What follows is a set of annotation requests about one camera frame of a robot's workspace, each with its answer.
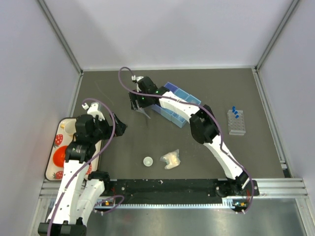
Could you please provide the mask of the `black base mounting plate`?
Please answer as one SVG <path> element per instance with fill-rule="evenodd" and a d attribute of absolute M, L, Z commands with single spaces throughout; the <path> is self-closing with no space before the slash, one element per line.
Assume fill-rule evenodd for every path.
<path fill-rule="evenodd" d="M 216 204 L 224 197 L 258 196 L 257 182 L 244 189 L 226 179 L 118 179 L 106 183 L 99 199 L 124 196 L 123 205 Z"/>

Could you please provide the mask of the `small white plastic cup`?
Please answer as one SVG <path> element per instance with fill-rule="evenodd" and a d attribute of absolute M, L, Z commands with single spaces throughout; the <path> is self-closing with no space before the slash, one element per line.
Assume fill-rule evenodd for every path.
<path fill-rule="evenodd" d="M 153 159 L 152 159 L 151 157 L 147 156 L 147 157 L 145 157 L 145 158 L 143 159 L 143 164 L 144 164 L 146 167 L 150 167 L 150 166 L 152 166 L 152 164 L 153 164 Z"/>

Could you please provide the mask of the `clear bag of cotton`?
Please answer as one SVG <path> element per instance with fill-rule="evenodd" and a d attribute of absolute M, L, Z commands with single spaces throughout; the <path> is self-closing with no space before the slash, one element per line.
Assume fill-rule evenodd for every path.
<path fill-rule="evenodd" d="M 181 161 L 179 159 L 179 150 L 175 150 L 167 153 L 160 158 L 160 161 L 165 162 L 165 169 L 170 170 L 180 165 Z"/>

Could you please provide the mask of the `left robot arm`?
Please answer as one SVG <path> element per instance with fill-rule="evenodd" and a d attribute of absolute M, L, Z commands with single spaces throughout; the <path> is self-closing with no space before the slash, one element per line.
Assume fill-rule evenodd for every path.
<path fill-rule="evenodd" d="M 76 118 L 72 141 L 65 150 L 63 177 L 55 205 L 46 222 L 38 226 L 41 236 L 84 236 L 87 222 L 100 195 L 111 191 L 107 172 L 93 171 L 87 174 L 93 157 L 98 157 L 96 144 L 110 142 L 122 136 L 126 125 L 115 114 L 109 125 L 99 115 L 80 115 Z"/>

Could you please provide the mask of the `orange plastic bowl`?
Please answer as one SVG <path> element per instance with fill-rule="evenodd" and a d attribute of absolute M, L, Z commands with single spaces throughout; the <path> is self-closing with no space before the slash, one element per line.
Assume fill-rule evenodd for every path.
<path fill-rule="evenodd" d="M 65 152 L 66 152 L 67 146 L 59 147 L 53 155 L 53 163 L 55 166 L 63 168 L 64 167 L 64 160 L 65 160 Z"/>

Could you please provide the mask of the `blue compartment organizer box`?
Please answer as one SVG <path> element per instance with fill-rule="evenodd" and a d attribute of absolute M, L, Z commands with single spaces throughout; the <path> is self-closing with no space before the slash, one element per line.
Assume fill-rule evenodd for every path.
<path fill-rule="evenodd" d="M 194 97 L 193 95 L 185 92 L 184 90 L 182 90 L 181 88 L 177 87 L 176 85 L 167 82 L 164 85 L 165 88 L 169 89 L 171 92 L 173 92 L 177 97 L 185 100 L 186 102 L 190 102 L 190 103 L 194 103 L 194 104 L 201 104 L 201 101 Z M 179 114 L 166 109 L 166 108 L 162 108 L 159 105 L 152 105 L 150 107 L 153 111 L 157 112 L 158 114 L 160 114 L 161 116 L 163 116 L 164 118 L 166 118 L 167 120 L 171 121 L 172 123 L 174 123 L 175 125 L 177 125 L 179 128 L 182 128 L 183 126 L 185 126 L 185 124 L 187 123 L 187 121 L 180 116 Z"/>

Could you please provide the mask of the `clear acrylic test tube rack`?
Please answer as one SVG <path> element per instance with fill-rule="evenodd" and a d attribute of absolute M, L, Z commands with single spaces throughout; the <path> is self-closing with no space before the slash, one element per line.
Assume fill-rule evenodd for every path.
<path fill-rule="evenodd" d="M 237 110 L 239 118 L 233 113 L 233 110 L 227 112 L 228 131 L 229 135 L 244 136 L 246 133 L 244 112 Z"/>

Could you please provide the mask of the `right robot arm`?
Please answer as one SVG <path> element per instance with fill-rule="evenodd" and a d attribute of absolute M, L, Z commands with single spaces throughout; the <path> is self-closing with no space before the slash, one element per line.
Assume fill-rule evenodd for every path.
<path fill-rule="evenodd" d="M 240 195 L 247 190 L 250 178 L 222 140 L 221 130 L 209 106 L 201 107 L 199 104 L 185 101 L 166 87 L 158 88 L 147 76 L 133 75 L 131 79 L 136 84 L 136 89 L 129 93 L 133 110 L 159 105 L 172 111 L 189 123 L 194 140 L 214 155 L 227 178 L 227 183 L 216 187 L 218 194 Z"/>

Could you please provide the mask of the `clear plastic funnel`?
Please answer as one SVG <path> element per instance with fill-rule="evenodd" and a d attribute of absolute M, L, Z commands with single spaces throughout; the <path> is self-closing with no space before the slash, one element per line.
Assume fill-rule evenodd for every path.
<path fill-rule="evenodd" d="M 137 108 L 135 111 L 144 114 L 148 119 L 151 118 L 143 108 Z"/>

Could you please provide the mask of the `cream ceramic mug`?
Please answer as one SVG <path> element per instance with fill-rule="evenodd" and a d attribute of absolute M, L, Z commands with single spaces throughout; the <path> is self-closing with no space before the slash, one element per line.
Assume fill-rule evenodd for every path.
<path fill-rule="evenodd" d="M 76 119 L 67 119 L 61 122 L 60 128 L 62 128 L 69 136 L 73 136 L 76 132 L 75 123 Z"/>

